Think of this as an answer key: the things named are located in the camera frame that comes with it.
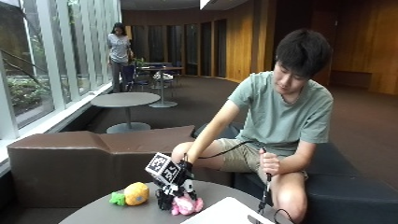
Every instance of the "small round table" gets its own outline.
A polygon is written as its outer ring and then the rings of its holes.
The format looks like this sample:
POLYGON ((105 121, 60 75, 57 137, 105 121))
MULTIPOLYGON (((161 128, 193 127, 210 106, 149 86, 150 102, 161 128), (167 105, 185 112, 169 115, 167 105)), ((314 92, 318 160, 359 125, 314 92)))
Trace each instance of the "small round table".
POLYGON ((161 100, 156 102, 154 104, 149 105, 152 107, 171 107, 177 105, 175 102, 171 101, 164 101, 164 95, 162 95, 162 90, 164 90, 164 85, 162 85, 162 72, 164 71, 171 71, 171 70, 181 70, 183 69, 182 67, 142 67, 142 71, 160 71, 161 75, 161 100))
MULTIPOLYGON (((109 194, 93 203, 88 204, 80 210, 77 210, 69 217, 62 220, 61 224, 174 224, 185 221, 190 216, 173 216, 170 211, 160 210, 156 197, 156 190, 158 189, 158 187, 153 183, 146 183, 146 185, 149 187, 149 200, 146 203, 137 206, 118 206, 109 202, 109 194)), ((198 197, 201 197, 203 200, 202 210, 221 201, 225 197, 234 197, 253 210, 257 210, 259 200, 237 189, 231 189, 219 184, 197 180, 194 181, 194 189, 198 197)), ((274 209, 269 205, 265 206, 263 216, 274 221, 274 209)), ((277 214, 275 218, 279 223, 291 224, 291 222, 281 214, 277 214)))
POLYGON ((125 109, 125 123, 116 124, 106 129, 106 133, 129 133, 149 130, 150 126, 141 122, 130 121, 130 107, 149 105, 160 100, 160 96, 148 92, 118 92, 100 95, 90 103, 100 107, 122 107, 125 109))

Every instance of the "black hair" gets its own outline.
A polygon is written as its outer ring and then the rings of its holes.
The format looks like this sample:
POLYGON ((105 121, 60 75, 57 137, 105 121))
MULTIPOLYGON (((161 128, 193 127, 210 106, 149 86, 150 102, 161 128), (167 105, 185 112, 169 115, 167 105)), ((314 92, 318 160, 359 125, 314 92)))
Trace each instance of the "black hair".
POLYGON ((303 78, 313 78, 330 59, 331 47, 323 35, 315 31, 295 30, 277 45, 275 61, 303 78))
POLYGON ((121 22, 116 22, 116 23, 114 23, 110 34, 114 34, 114 28, 121 28, 121 30, 122 30, 122 35, 126 35, 125 27, 124 27, 124 24, 122 24, 121 22))

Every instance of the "pink plush toy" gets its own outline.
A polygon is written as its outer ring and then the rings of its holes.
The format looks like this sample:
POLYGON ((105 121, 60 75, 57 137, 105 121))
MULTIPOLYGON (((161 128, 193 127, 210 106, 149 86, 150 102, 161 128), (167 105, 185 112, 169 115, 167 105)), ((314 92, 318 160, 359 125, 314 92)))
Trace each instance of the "pink plush toy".
POLYGON ((190 199, 189 195, 183 193, 183 196, 174 197, 171 214, 190 215, 194 212, 199 212, 202 208, 202 199, 198 198, 195 201, 190 199))

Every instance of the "khaki shorts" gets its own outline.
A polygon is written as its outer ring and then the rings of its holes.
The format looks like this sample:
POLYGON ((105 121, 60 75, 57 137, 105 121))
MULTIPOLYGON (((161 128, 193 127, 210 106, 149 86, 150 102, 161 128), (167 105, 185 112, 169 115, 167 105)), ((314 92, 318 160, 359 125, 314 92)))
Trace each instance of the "khaki shorts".
MULTIPOLYGON (((218 143, 222 147, 222 151, 227 151, 242 141, 237 139, 219 138, 218 143)), ((231 151, 222 154, 223 164, 221 166, 221 171, 223 172, 238 172, 238 173, 257 173, 262 182, 266 182, 266 175, 263 172, 258 171, 259 167, 259 153, 258 148, 249 146, 249 144, 243 144, 237 147, 231 151)), ((309 175, 305 171, 302 171, 302 175, 305 179, 309 178, 309 175)))

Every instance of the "person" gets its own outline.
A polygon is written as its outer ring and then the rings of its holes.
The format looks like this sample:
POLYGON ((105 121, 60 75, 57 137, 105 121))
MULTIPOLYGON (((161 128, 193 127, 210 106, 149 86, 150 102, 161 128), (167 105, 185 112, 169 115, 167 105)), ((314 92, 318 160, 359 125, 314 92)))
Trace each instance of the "person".
POLYGON ((294 223, 307 208, 305 168, 315 144, 329 140, 333 98, 311 78, 330 58, 322 34, 307 29, 289 33, 275 49, 274 71, 245 78, 195 141, 178 144, 171 152, 175 163, 186 160, 225 172, 255 172, 263 183, 270 174, 274 208, 285 209, 294 223), (237 138, 215 140, 242 108, 247 116, 237 138))
POLYGON ((128 57, 133 57, 133 51, 129 48, 129 39, 124 24, 120 22, 116 22, 113 25, 112 32, 108 35, 106 45, 109 48, 108 66, 112 68, 113 92, 121 92, 126 86, 124 66, 128 66, 128 57), (122 88, 120 85, 120 76, 122 76, 122 88))

